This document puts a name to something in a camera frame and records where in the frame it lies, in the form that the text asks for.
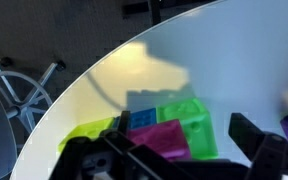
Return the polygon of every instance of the lime green lego brick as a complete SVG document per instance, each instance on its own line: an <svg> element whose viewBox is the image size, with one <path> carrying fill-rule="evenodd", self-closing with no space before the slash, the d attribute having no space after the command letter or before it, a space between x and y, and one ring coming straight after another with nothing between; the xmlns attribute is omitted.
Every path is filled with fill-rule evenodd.
<svg viewBox="0 0 288 180"><path fill-rule="evenodd" d="M159 106L157 122L179 119L192 157L214 159L218 156L211 116L196 98Z"/></svg>
<svg viewBox="0 0 288 180"><path fill-rule="evenodd" d="M90 139L97 138L102 130L111 128L114 122L114 118L102 119L86 124L81 124L74 128L58 146L58 151L62 152L67 141L74 137L86 136Z"/></svg>

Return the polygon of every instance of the round table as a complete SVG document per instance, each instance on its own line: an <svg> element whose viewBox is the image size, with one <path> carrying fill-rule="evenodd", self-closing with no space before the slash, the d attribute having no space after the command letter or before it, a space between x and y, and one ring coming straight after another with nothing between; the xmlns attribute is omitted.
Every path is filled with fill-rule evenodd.
<svg viewBox="0 0 288 180"><path fill-rule="evenodd" d="M227 0L198 7L129 40L82 74L25 144L11 179L47 179L76 125L198 97L211 113L219 158L248 164L228 136L232 112L284 135L288 2Z"/></svg>

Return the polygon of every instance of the pink lego brick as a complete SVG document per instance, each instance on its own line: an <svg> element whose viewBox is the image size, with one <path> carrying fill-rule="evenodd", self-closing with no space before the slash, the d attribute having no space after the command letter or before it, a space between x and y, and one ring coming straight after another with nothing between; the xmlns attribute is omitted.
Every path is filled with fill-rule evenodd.
<svg viewBox="0 0 288 180"><path fill-rule="evenodd" d="M177 119L130 130L128 137L135 144L145 144L168 160L191 158L181 124Z"/></svg>

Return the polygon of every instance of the white table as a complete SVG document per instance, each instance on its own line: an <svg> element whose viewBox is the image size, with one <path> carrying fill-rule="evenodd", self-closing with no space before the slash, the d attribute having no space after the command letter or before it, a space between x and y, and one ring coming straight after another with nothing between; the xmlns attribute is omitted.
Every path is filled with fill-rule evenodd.
<svg viewBox="0 0 288 180"><path fill-rule="evenodd" d="M25 144L11 179L47 179L76 125L194 94L210 110L220 158L249 164L228 136L230 113L283 135L288 110L288 2L219 1L123 44L81 75Z"/></svg>

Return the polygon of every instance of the dark floor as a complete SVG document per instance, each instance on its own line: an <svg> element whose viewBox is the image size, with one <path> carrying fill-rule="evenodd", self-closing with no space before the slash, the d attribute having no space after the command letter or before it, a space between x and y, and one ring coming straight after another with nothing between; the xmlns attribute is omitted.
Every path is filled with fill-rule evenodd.
<svg viewBox="0 0 288 180"><path fill-rule="evenodd" d="M0 58L15 62L4 70L37 80L62 59L66 70L55 72L45 87L55 100L99 59L151 27L148 12L122 18L122 4L132 2L139 0L0 0ZM201 4L162 9L162 21ZM17 138L25 139L15 126Z"/></svg>

